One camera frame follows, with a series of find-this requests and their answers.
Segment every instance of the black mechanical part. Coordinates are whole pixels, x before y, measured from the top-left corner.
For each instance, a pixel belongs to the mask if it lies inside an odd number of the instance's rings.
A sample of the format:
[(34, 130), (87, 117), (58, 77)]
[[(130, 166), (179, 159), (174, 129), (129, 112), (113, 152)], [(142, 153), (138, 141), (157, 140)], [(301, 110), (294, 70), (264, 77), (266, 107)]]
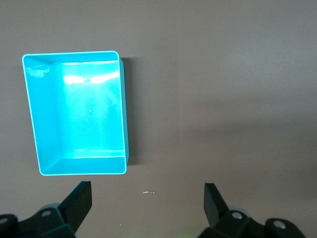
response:
[(204, 210), (210, 227), (198, 238), (305, 238), (289, 221), (273, 218), (263, 226), (241, 211), (230, 211), (213, 183), (205, 184)]
[(1, 238), (75, 238), (92, 206), (90, 181), (81, 182), (58, 207), (41, 209), (18, 222), (12, 214), (0, 216)]

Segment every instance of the plastic tray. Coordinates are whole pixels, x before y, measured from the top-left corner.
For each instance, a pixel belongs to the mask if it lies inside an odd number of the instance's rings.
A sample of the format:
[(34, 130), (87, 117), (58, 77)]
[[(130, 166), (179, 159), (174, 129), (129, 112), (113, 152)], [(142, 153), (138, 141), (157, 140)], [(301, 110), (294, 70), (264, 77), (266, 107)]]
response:
[(22, 58), (42, 175), (116, 175), (129, 157), (123, 62), (115, 51)]

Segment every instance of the gray surface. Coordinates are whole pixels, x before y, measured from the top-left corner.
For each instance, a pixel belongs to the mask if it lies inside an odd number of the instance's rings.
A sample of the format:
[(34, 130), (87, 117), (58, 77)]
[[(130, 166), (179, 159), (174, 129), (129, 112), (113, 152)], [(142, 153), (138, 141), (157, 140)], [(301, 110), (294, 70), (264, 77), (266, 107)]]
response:
[[(214, 182), (255, 220), (316, 237), (316, 1), (1, 0), (0, 23), (0, 214), (89, 179), (79, 238), (195, 238)], [(126, 58), (128, 172), (43, 177), (21, 57), (95, 50)]]

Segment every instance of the gray tabletop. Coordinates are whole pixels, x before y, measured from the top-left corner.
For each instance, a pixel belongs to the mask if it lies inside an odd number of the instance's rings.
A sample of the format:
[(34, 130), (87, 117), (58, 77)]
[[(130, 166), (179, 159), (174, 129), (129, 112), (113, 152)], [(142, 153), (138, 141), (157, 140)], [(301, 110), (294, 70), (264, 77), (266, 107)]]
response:
[[(128, 171), (44, 177), (21, 58), (100, 50), (125, 62)], [(79, 238), (195, 238), (214, 182), (313, 238), (316, 62), (314, 0), (1, 0), (0, 214), (26, 219), (91, 180)]]

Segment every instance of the cyan plastic bin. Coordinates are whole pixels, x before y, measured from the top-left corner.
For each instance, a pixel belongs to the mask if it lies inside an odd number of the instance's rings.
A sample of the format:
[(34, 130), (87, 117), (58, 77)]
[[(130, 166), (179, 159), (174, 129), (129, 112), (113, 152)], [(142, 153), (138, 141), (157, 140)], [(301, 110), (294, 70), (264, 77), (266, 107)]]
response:
[(115, 51), (22, 58), (42, 175), (120, 175), (129, 157), (123, 62)]

